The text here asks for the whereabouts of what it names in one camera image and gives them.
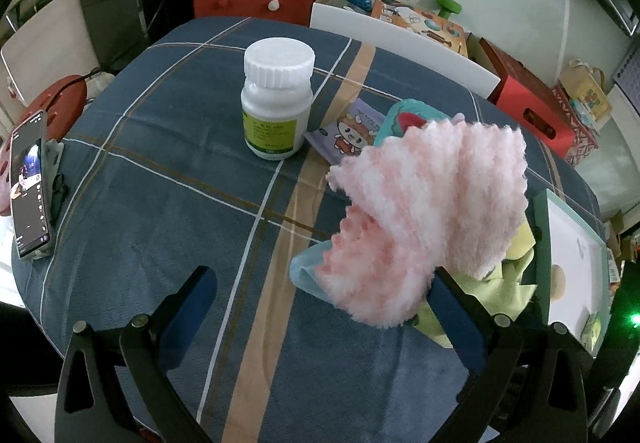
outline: phone screen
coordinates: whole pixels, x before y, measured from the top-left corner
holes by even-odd
[[[42,182],[42,119],[38,113],[14,131],[11,146],[11,211],[20,257],[49,241]]]

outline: white bottle cap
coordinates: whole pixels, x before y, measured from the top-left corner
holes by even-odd
[[[244,52],[244,74],[260,87],[292,88],[311,78],[315,62],[316,54],[304,42],[286,37],[264,38]]]

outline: gift box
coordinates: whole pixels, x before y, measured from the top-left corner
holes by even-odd
[[[569,97],[564,92],[562,85],[558,83],[555,87],[551,88],[551,92],[558,100],[558,103],[560,103],[564,114],[569,118],[572,129],[575,131],[574,142],[572,146],[569,147],[564,159],[571,165],[576,166],[593,152],[593,150],[598,148],[598,142],[596,141],[593,131],[580,121],[580,118],[578,118],[578,115],[571,107]]]
[[[466,42],[471,59],[500,77],[488,100],[564,158],[575,131],[551,89],[486,39],[469,36]]]

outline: purple snack packet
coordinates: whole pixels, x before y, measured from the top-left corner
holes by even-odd
[[[331,165],[339,165],[344,156],[357,156],[372,146],[384,120],[385,115],[356,99],[337,120],[306,133],[305,138]]]

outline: yellow green cloth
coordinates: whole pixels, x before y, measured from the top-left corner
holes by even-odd
[[[484,279],[468,275],[452,275],[462,291],[475,296],[490,315],[504,313],[512,320],[527,307],[536,290],[535,285],[521,285],[522,274],[533,260],[533,237],[529,223],[525,221],[511,240],[507,257]],[[440,323],[425,302],[418,310],[415,328],[442,347],[451,347]]]

